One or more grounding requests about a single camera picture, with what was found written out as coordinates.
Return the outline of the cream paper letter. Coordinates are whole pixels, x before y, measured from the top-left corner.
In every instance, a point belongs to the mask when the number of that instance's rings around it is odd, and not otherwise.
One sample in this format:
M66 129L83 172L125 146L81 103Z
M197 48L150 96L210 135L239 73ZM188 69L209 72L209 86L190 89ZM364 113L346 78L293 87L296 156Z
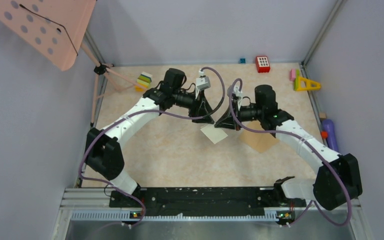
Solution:
M221 128L215 128L212 124L206 124L200 131L213 143L217 144L228 137L228 134Z

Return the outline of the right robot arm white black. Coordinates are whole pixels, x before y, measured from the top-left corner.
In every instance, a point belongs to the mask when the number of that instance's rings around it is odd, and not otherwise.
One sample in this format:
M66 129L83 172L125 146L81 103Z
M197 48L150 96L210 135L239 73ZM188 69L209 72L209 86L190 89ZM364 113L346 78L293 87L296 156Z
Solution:
M293 199L312 200L332 211L362 194L358 160L352 154L340 154L330 149L303 127L287 111L278 107L276 93L270 85L254 89L255 102L242 106L244 98L239 86L227 89L229 107L215 127L240 130L244 122L258 121L263 133L293 149L314 171L315 179L286 177L278 180L273 200L287 206Z

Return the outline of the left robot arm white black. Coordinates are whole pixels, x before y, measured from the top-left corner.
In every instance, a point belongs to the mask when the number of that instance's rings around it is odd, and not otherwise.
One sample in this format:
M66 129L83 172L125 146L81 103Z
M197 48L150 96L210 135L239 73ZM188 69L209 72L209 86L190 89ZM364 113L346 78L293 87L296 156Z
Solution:
M139 101L124 115L104 129L92 128L87 134L84 162L104 177L107 184L122 192L121 200L129 207L140 202L139 184L125 170L122 149L127 141L148 122L166 113L172 106L188 110L187 120L194 123L213 124L215 112L205 96L210 79L199 70L194 91L183 88L186 75L176 68L169 68L157 87L148 89Z

